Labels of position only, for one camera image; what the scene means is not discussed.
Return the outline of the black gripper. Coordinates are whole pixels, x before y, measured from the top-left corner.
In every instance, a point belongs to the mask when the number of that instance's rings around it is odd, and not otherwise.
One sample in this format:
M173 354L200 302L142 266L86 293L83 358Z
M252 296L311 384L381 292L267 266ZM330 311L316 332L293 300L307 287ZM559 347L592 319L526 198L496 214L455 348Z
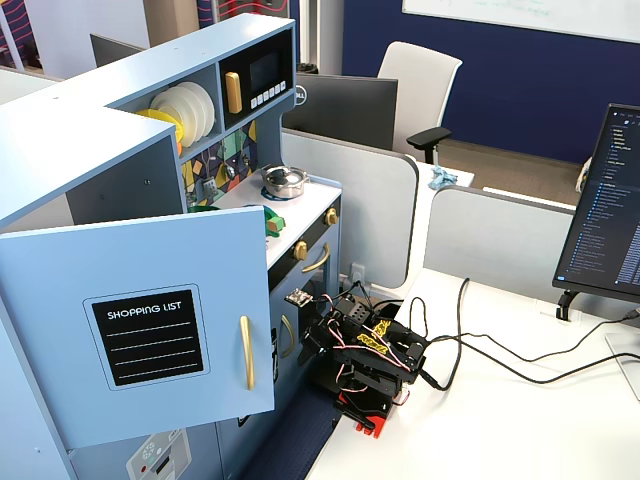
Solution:
M335 344L335 337L329 332L329 323L336 319L335 314L324 317L310 315L301 320L302 350L297 357L297 365L303 366L316 355L319 373L337 373L341 362L336 360L332 352L328 352Z

